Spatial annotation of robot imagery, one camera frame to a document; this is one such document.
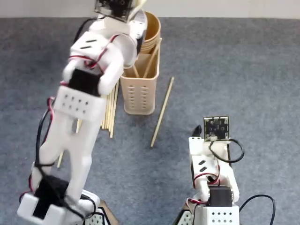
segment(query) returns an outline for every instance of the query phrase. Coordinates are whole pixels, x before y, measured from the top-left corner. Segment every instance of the gray carpet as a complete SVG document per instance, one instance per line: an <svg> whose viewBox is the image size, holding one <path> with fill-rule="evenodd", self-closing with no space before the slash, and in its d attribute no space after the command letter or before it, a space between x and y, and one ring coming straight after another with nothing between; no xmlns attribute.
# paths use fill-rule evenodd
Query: gray carpet
<svg viewBox="0 0 300 225"><path fill-rule="evenodd" d="M82 19L0 19L0 224L22 224L38 121L56 94ZM243 203L254 194L277 201L275 224L299 220L300 21L170 19L162 21L157 108L124 113L120 94L113 140L100 132L85 188L105 199L124 225L170 225L195 194L188 137L203 116L231 118L246 156L235 164ZM171 76L175 84L156 147L150 149ZM65 157L60 174L68 177ZM271 203L257 199L243 225L268 225Z"/></svg>

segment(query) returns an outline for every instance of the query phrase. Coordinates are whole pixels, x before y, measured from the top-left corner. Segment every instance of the wooden stick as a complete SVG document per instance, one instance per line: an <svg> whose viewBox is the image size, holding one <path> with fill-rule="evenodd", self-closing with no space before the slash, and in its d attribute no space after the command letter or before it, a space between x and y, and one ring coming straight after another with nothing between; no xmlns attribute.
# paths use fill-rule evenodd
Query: wooden stick
<svg viewBox="0 0 300 225"><path fill-rule="evenodd" d="M76 133L77 134L79 132L79 129L80 129L82 123L83 123L82 120L77 120L77 126L76 126ZM64 157L64 152L62 152L60 154L60 157L59 157L58 162L57 162L57 168L60 168L63 157Z"/></svg>
<svg viewBox="0 0 300 225"><path fill-rule="evenodd" d="M109 126L111 125L111 108L112 108L112 93L109 94L109 101L108 101L108 115L107 115L107 125L106 129L109 129Z"/></svg>
<svg viewBox="0 0 300 225"><path fill-rule="evenodd" d="M170 93L171 93L171 89L172 89L172 86L173 86L173 82L174 82L174 77L171 78L171 81L170 81L170 84L169 84L169 88L168 88L168 91L167 91L167 94L165 96L165 101L164 101L164 104L163 104L163 108L160 112L160 115L159 115L159 119L158 119L158 123L157 123L157 126L155 128L155 132L154 132L154 136L152 138L152 142L151 142L151 147L153 148L154 146L154 143L156 141L156 137L158 135L158 131L159 131L159 128L160 128L160 124L161 124L161 121L163 119L163 116L164 116L164 113L165 113L165 108L167 106L167 103L168 103L168 100L169 100L169 96L170 96Z"/></svg>
<svg viewBox="0 0 300 225"><path fill-rule="evenodd" d="M107 129L107 123L108 123L108 107L109 107L109 101L110 101L110 95L107 96L106 99L106 111L105 111L105 125L104 125L104 129Z"/></svg>
<svg viewBox="0 0 300 225"><path fill-rule="evenodd" d="M62 158L64 157L64 152L62 152L60 154L60 157L58 158L58 162L57 162L57 168L60 168L61 162L62 162Z"/></svg>
<svg viewBox="0 0 300 225"><path fill-rule="evenodd" d="M114 105L113 105L113 113L112 113L112 124L111 124L111 136L110 138L113 138L113 130L114 130L114 121L115 121L115 117L116 117L116 109L117 109L117 101L118 101L118 92L119 92L119 82L117 82L117 86L116 86L116 92L114 94Z"/></svg>
<svg viewBox="0 0 300 225"><path fill-rule="evenodd" d="M102 121L102 129L105 129L105 118L106 118L106 109L105 109L105 113L104 113L104 119Z"/></svg>
<svg viewBox="0 0 300 225"><path fill-rule="evenodd" d="M136 78L140 78L139 72L137 71L135 65L133 65L132 68L133 68L133 71L134 71L134 73L135 73L135 77L136 77Z"/></svg>
<svg viewBox="0 0 300 225"><path fill-rule="evenodd" d="M153 62L153 60L154 60L154 57L155 57L157 51L158 51L159 48L160 48L161 41L162 41L162 39L159 39L158 43L156 44L155 49L153 50L153 54L152 54L151 57L150 57L150 60L149 60L149 63L148 63L148 65L147 65L147 67L146 67L146 70L145 70L145 73L144 73L143 78L146 78L146 77L148 76L148 73L149 73L150 67L152 66L152 62Z"/></svg>
<svg viewBox="0 0 300 225"><path fill-rule="evenodd" d="M112 90L112 92L111 92L111 95L112 95L112 100L111 100L111 102L110 102L110 113L109 113L109 115L110 115L110 117L109 117L109 126L108 126L108 131L110 132L111 131L111 125L112 125L112 119L113 119L113 105L114 105L114 101L115 101L115 99L114 99L114 93L115 93L115 89L116 89L116 87L114 87L113 88L113 90Z"/></svg>
<svg viewBox="0 0 300 225"><path fill-rule="evenodd" d="M76 133L79 133L80 127L82 125L83 121L82 120L77 120L77 127L76 127Z"/></svg>

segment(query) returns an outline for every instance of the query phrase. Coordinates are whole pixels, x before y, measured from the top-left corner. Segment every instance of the beige container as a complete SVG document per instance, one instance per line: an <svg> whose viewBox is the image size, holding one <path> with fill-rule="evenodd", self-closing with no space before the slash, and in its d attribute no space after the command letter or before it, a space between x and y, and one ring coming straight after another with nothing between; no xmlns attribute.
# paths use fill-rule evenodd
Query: beige container
<svg viewBox="0 0 300 225"><path fill-rule="evenodd" d="M142 77L152 55L140 54L135 63L137 72ZM156 85L159 76L160 48L156 52L146 78L136 78L133 68L125 70L121 76L124 97L124 109L132 115L150 115L155 110Z"/></svg>
<svg viewBox="0 0 300 225"><path fill-rule="evenodd" d="M141 53L151 54L160 39L161 23L152 13L145 12L148 20L147 33L144 43L141 47Z"/></svg>

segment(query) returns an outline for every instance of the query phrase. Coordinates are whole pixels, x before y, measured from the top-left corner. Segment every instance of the white wall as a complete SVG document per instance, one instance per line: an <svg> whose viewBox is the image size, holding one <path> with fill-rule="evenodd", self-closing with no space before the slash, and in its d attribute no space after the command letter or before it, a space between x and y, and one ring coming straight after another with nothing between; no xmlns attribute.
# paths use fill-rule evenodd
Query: white wall
<svg viewBox="0 0 300 225"><path fill-rule="evenodd" d="M86 17L94 0L0 0L0 17ZM145 9L168 17L300 18L300 0L148 0Z"/></svg>

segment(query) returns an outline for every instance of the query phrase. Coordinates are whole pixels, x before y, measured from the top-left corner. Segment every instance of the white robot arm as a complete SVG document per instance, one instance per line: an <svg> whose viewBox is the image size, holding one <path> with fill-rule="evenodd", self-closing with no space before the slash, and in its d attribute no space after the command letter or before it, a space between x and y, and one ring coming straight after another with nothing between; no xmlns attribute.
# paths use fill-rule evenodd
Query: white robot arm
<svg viewBox="0 0 300 225"><path fill-rule="evenodd" d="M240 192L231 163L244 157L241 144L229 137L229 118L205 117L204 138L198 126L189 138L192 181L197 194L186 201L174 225L240 225L239 207L235 205ZM238 159L231 160L229 143L241 147Z"/></svg>
<svg viewBox="0 0 300 225"><path fill-rule="evenodd" d="M66 85L59 87L53 108L48 105L52 122L45 142L37 144L30 180L33 193L23 196L17 211L20 217L37 225L79 224L99 205L99 198L83 188L105 116L106 96L123 69L134 64L145 38L144 3L96 1L99 17L106 17L95 21L71 47L63 71ZM72 131L77 120L82 121L79 133ZM51 175L53 163L65 150L71 161L69 182Z"/></svg>

